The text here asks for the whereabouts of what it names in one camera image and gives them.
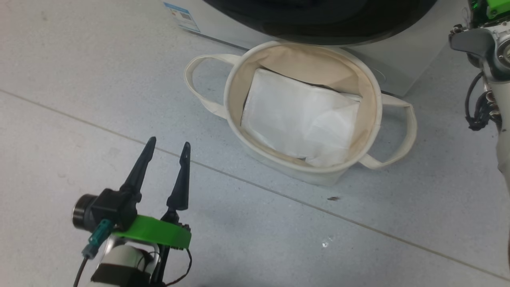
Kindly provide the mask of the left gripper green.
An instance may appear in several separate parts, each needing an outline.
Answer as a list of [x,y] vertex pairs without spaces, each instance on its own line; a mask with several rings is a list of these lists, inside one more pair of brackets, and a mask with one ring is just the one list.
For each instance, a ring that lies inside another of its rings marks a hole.
[[[135,202],[141,201],[141,187],[148,164],[152,160],[156,142],[155,137],[149,138],[129,176],[120,187],[120,192],[130,195]],[[134,216],[133,212],[123,214],[115,211],[114,223],[118,224],[120,228],[114,232],[114,235],[140,243],[158,244],[173,249],[189,248],[191,231],[185,225],[180,224],[177,211],[184,211],[189,207],[190,154],[191,146],[189,142],[186,142],[180,155],[180,171],[173,191],[167,199],[168,211],[162,220],[149,216]]]

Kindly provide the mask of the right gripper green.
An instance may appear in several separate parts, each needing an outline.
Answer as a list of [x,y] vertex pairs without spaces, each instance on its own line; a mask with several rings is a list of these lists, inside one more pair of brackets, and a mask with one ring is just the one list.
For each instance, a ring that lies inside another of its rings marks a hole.
[[472,20],[496,20],[509,16],[509,0],[468,0]]

